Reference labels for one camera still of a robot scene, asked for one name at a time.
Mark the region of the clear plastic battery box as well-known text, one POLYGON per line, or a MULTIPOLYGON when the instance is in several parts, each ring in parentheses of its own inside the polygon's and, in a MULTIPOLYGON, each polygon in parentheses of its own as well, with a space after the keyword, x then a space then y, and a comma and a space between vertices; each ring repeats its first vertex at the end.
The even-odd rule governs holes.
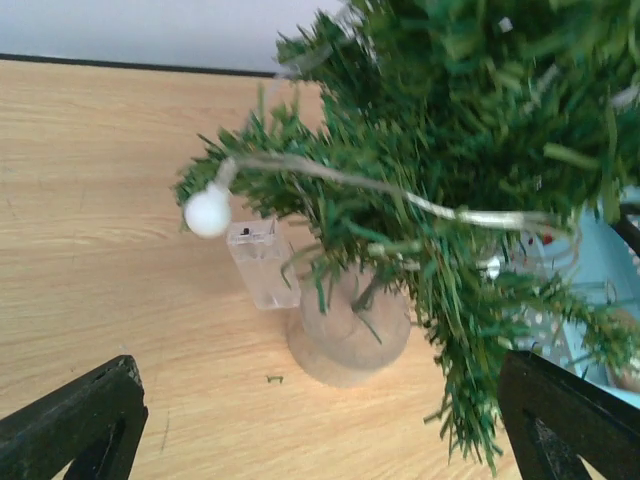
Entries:
POLYGON ((232 223, 226 241, 258 309, 299 306, 300 287, 293 267, 289 265, 282 271, 292 249, 275 218, 232 223))

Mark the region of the small green christmas tree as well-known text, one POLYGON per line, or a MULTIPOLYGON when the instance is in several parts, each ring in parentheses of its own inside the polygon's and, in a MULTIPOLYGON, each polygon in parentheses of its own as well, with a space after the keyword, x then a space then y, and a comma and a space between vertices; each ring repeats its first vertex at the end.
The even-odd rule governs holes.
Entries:
POLYGON ((371 273, 351 303, 406 291, 445 378, 437 417, 451 449, 493 463, 498 375, 524 315, 586 328, 584 347, 621 366, 639 336, 559 275, 503 271, 524 233, 572 237, 579 215, 620 216, 639 182, 635 1, 348 1, 282 37, 277 58, 318 85, 323 123, 296 104, 255 106, 182 171, 186 205, 236 169, 230 192, 263 217, 304 217, 293 255, 324 280, 371 273))

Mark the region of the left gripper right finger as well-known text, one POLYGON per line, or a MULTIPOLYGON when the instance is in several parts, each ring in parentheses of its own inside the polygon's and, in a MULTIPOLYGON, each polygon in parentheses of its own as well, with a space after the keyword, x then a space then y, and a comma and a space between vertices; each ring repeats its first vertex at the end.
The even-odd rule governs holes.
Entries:
POLYGON ((507 352, 498 403, 521 476, 639 477, 639 409, 530 351, 507 352))

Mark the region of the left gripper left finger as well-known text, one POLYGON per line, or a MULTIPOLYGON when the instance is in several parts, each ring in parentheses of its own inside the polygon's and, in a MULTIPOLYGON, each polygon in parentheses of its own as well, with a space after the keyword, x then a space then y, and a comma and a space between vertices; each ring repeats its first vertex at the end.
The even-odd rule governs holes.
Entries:
POLYGON ((148 415, 134 358, 117 356, 1 420, 1 477, 127 479, 148 415))

